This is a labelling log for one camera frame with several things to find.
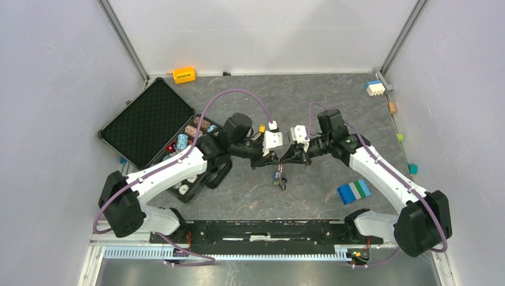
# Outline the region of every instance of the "blue object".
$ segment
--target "blue object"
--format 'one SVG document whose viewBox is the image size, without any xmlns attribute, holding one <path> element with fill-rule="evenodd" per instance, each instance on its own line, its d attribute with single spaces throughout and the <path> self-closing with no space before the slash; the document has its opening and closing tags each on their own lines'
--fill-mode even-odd
<svg viewBox="0 0 505 286">
<path fill-rule="evenodd" d="M 382 82 L 380 80 L 374 80 L 371 82 L 367 82 L 365 88 L 368 88 L 370 85 L 376 85 L 378 83 L 382 84 Z"/>
<path fill-rule="evenodd" d="M 177 136 L 177 147 L 176 151 L 182 151 L 188 146 L 188 136 L 186 134 L 179 134 Z"/>
<path fill-rule="evenodd" d="M 364 180 L 358 180 L 350 184 L 339 186 L 337 189 L 338 195 L 344 204 L 350 204 L 353 201 L 370 196 L 370 190 Z"/>
<path fill-rule="evenodd" d="M 211 126 L 209 126 L 209 127 L 207 128 L 207 132 L 208 132 L 208 133 L 210 133 L 210 132 L 212 132 L 212 130 L 214 130 L 215 128 L 216 128 L 216 125 L 212 124 Z"/>
<path fill-rule="evenodd" d="M 409 164 L 407 164 L 407 166 L 409 167 L 409 174 L 417 175 L 417 165 L 416 164 L 409 163 Z"/>
</svg>

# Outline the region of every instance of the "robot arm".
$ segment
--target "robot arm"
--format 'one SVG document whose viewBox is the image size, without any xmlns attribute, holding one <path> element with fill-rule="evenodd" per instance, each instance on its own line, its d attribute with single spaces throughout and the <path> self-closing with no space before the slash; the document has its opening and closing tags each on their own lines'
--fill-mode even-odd
<svg viewBox="0 0 505 286">
<path fill-rule="evenodd" d="M 250 159 L 253 168 L 275 164 L 276 155 L 272 150 L 282 146 L 282 134 L 276 130 L 276 125 L 271 124 L 269 126 L 271 131 L 263 132 L 255 140 L 247 140 L 251 125 L 249 117 L 236 113 L 212 136 L 202 136 L 197 146 L 184 160 L 180 158 L 191 147 L 155 166 L 128 174 L 127 177 L 123 177 L 119 171 L 110 174 L 98 201 L 100 207 L 124 186 L 139 181 L 119 195 L 104 210 L 104 216 L 114 234 L 119 238 L 135 231 L 154 231 L 170 235 L 180 225 L 176 210 L 147 206 L 147 202 L 188 177 L 225 164 L 230 156 Z M 177 162 L 175 165 L 163 169 L 175 161 Z"/>
<path fill-rule="evenodd" d="M 398 215 L 380 214 L 368 209 L 359 210 L 346 217 L 350 225 L 350 236 L 381 237 L 396 241 L 402 250 L 416 257 L 441 242 L 434 221 L 422 202 L 412 193 L 415 189 L 435 213 L 446 238 L 451 237 L 447 197 L 441 191 L 428 192 L 405 177 L 363 138 L 373 158 L 362 145 L 356 134 L 350 135 L 338 110 L 326 110 L 318 114 L 322 134 L 310 141 L 306 140 L 305 126 L 291 129 L 294 143 L 281 158 L 281 163 L 310 165 L 311 158 L 331 154 L 345 165 L 370 181 L 396 209 Z M 399 180 L 408 182 L 406 188 Z"/>
</svg>

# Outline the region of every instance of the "yellow block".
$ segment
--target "yellow block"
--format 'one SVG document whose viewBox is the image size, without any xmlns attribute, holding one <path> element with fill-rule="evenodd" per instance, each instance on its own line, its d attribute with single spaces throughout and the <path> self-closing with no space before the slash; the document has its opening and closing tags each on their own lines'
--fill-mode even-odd
<svg viewBox="0 0 505 286">
<path fill-rule="evenodd" d="M 176 84 L 192 82 L 197 79 L 195 69 L 193 67 L 185 67 L 183 69 L 174 70 L 172 72 Z"/>
</svg>

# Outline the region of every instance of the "black foam lining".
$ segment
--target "black foam lining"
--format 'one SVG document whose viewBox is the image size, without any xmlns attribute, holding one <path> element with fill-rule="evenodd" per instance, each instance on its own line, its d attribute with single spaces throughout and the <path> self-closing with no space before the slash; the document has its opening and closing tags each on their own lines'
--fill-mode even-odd
<svg viewBox="0 0 505 286">
<path fill-rule="evenodd" d="M 194 114 L 195 110 L 158 78 L 99 135 L 143 169 Z"/>
</svg>

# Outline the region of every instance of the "small orange cube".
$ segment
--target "small orange cube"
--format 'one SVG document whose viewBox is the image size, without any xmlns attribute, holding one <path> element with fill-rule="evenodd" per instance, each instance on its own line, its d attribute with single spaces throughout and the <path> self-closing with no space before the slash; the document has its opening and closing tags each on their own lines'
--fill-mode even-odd
<svg viewBox="0 0 505 286">
<path fill-rule="evenodd" d="M 391 115 L 396 113 L 396 105 L 394 104 L 394 102 L 389 103 L 389 112 L 391 113 Z"/>
</svg>

